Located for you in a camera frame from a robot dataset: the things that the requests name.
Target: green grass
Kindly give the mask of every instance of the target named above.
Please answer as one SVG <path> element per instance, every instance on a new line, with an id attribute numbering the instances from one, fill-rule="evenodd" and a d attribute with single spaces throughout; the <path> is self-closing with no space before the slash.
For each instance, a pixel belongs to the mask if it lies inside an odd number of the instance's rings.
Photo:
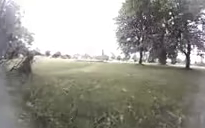
<path id="1" fill-rule="evenodd" d="M 37 128 L 179 128 L 198 71 L 133 64 L 39 62 L 23 96 Z"/>

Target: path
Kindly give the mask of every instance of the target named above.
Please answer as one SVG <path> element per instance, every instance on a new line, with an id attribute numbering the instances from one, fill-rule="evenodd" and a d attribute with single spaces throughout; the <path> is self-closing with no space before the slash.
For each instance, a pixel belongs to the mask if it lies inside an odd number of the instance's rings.
<path id="1" fill-rule="evenodd" d="M 205 128 L 205 71 L 203 73 L 199 83 L 199 92 L 194 97 L 194 107 L 188 128 Z"/>

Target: overcast sky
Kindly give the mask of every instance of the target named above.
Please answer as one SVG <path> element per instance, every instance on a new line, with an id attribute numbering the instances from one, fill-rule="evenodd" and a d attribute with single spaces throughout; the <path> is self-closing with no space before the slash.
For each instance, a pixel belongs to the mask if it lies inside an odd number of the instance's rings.
<path id="1" fill-rule="evenodd" d="M 123 0 L 19 0 L 34 46 L 63 53 L 117 52 L 115 24 Z"/>

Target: tree canopy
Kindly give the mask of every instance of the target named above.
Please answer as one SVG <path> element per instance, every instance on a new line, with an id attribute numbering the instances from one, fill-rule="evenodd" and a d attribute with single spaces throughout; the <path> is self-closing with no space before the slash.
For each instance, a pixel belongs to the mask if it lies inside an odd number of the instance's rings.
<path id="1" fill-rule="evenodd" d="M 166 64 L 193 49 L 205 51 L 205 8 L 188 0 L 126 0 L 116 18 L 117 40 L 125 54 L 149 52 Z"/>

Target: tree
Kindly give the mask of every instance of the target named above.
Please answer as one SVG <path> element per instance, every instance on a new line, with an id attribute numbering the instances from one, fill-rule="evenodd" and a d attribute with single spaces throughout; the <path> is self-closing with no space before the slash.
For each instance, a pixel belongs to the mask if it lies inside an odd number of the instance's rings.
<path id="1" fill-rule="evenodd" d="M 119 46 L 125 55 L 139 52 L 139 64 L 150 42 L 150 4 L 148 0 L 126 0 L 116 18 Z"/>
<path id="2" fill-rule="evenodd" d="M 185 67 L 189 69 L 191 51 L 194 48 L 205 51 L 205 13 L 203 8 L 194 7 L 192 10 L 190 5 L 193 4 L 186 0 L 178 0 L 175 5 L 170 35 L 177 48 L 185 54 Z"/>
<path id="3" fill-rule="evenodd" d="M 33 34 L 21 24 L 23 15 L 19 5 L 12 0 L 0 0 L 0 64 L 23 54 L 29 54 L 28 45 Z"/>
<path id="4" fill-rule="evenodd" d="M 58 58 L 60 57 L 62 54 L 61 52 L 56 52 L 55 54 L 52 55 L 53 58 Z"/>
<path id="5" fill-rule="evenodd" d="M 51 55 L 51 52 L 48 50 L 48 51 L 45 52 L 45 55 L 48 57 L 48 56 Z"/>
<path id="6" fill-rule="evenodd" d="M 188 0 L 126 0 L 119 16 L 117 39 L 123 53 L 149 51 L 151 61 L 176 62 L 185 54 L 186 68 L 194 48 L 205 51 L 205 8 Z"/>

